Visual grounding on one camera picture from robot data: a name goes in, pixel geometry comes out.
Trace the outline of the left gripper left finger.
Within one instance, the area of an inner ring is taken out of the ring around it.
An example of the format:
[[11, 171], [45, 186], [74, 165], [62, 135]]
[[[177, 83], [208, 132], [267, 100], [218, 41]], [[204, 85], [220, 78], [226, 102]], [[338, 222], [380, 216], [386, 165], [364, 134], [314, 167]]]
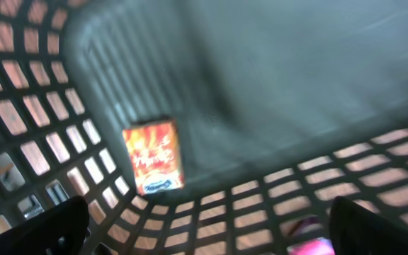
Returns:
[[88, 203], [74, 196], [0, 234], [0, 255], [78, 254], [89, 226]]

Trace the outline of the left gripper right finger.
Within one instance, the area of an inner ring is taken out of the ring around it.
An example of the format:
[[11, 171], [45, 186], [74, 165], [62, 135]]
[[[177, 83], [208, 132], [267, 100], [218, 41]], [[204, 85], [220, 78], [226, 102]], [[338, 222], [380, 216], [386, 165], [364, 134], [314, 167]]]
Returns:
[[329, 238], [336, 255], [408, 255], [408, 230], [338, 196], [331, 205]]

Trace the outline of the purple red snack pouch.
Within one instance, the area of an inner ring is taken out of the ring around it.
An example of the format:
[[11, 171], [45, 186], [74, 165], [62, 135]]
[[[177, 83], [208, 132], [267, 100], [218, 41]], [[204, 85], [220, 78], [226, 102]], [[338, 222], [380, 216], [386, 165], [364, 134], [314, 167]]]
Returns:
[[307, 215], [280, 225], [283, 236], [290, 242], [287, 247], [289, 255], [335, 255], [332, 243], [325, 237], [315, 237], [307, 241], [292, 244], [292, 240], [322, 229], [316, 215]]

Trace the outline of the small orange juice carton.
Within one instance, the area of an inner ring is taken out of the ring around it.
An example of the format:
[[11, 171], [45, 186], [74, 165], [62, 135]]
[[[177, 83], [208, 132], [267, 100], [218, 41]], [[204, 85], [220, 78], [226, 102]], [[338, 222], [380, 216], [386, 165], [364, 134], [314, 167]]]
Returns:
[[163, 120], [122, 131], [137, 192], [150, 195], [185, 186], [175, 122]]

